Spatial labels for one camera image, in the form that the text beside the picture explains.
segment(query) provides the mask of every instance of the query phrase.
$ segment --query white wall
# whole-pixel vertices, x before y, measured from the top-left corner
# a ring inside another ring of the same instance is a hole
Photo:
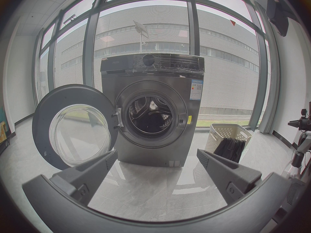
[[[35,102],[32,91],[32,55],[35,36],[15,36],[6,70],[6,114],[12,123],[34,113]]]
[[[300,132],[287,123],[299,119],[301,109],[310,101],[310,49],[306,48],[308,40],[301,26],[291,19],[286,37],[278,33],[275,36],[280,57],[280,92],[272,128],[293,143]]]

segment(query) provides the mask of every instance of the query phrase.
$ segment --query vent grille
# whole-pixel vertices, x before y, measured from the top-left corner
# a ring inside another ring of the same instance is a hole
[[[298,184],[298,183],[293,183],[291,186],[290,186],[290,190],[287,194],[287,202],[290,204],[290,205],[293,205],[293,199],[295,197],[295,194],[297,192],[297,189],[300,187],[301,185]]]

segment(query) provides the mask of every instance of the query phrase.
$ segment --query washing machine door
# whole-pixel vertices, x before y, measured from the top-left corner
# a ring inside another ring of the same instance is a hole
[[[64,170],[110,151],[118,135],[118,117],[100,91],[86,85],[64,85],[38,104],[32,135],[42,157]]]

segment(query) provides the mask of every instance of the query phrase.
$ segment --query energy label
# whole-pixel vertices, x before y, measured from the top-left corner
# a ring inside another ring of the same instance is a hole
[[[190,100],[201,100],[203,80],[192,80],[190,90]]]

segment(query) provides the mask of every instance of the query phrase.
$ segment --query yellow warning sticker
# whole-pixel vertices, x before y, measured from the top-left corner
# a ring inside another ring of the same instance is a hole
[[[190,123],[191,123],[191,119],[192,119],[192,116],[188,116],[188,122],[187,122],[187,124],[190,124]]]

